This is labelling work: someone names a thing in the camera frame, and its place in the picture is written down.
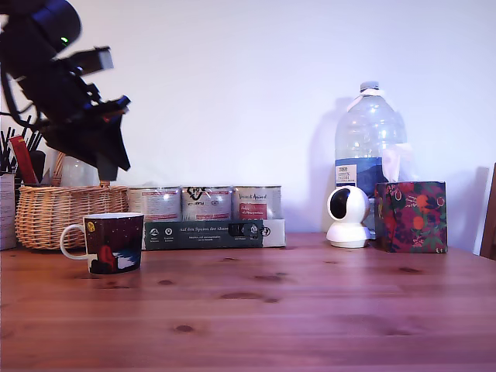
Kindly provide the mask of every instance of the bottle cap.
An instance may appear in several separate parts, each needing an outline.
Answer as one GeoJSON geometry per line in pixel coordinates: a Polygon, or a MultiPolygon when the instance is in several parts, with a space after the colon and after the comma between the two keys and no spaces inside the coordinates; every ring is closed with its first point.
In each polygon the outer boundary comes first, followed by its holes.
{"type": "Polygon", "coordinates": [[[377,89],[379,90],[379,81],[365,81],[360,84],[360,93],[366,89],[377,89]]]}

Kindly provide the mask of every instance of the white camera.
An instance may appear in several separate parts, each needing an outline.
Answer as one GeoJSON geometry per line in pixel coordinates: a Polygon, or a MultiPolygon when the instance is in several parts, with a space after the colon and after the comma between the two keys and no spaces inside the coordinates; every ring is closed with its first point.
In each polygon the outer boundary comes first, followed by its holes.
{"type": "Polygon", "coordinates": [[[354,186],[343,186],[327,199],[327,212],[334,223],[329,227],[327,240],[333,246],[362,248],[370,239],[370,232],[362,222],[369,214],[369,199],[354,186]]]}

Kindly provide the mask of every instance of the mug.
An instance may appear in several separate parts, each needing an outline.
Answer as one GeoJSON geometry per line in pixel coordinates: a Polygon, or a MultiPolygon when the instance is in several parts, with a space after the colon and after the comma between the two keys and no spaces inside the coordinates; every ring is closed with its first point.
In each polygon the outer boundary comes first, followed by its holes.
{"type": "Polygon", "coordinates": [[[117,274],[135,270],[141,263],[143,213],[102,213],[83,217],[84,225],[70,225],[60,236],[60,250],[72,260],[88,260],[92,274],[117,274]],[[84,233],[86,254],[67,252],[64,237],[69,230],[84,233]]]}

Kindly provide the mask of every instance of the bottle label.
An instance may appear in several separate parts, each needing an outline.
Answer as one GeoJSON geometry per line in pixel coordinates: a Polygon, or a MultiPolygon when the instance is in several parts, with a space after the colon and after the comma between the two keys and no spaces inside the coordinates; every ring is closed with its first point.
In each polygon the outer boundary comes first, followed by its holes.
{"type": "Polygon", "coordinates": [[[336,165],[336,186],[357,186],[357,165],[336,165]]]}
{"type": "Polygon", "coordinates": [[[382,174],[381,157],[336,160],[336,187],[357,186],[368,198],[373,198],[375,184],[379,182],[388,182],[382,174]]]}

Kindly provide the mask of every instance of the water bottle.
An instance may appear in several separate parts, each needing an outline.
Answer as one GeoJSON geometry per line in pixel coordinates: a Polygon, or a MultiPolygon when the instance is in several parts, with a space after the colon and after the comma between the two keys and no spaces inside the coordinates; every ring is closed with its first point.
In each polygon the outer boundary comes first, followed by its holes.
{"type": "Polygon", "coordinates": [[[367,194],[370,214],[364,224],[373,238],[375,184],[387,182],[382,174],[382,150],[396,143],[406,143],[401,116],[381,97],[378,82],[362,83],[360,96],[336,129],[336,187],[357,186],[367,194]]]}

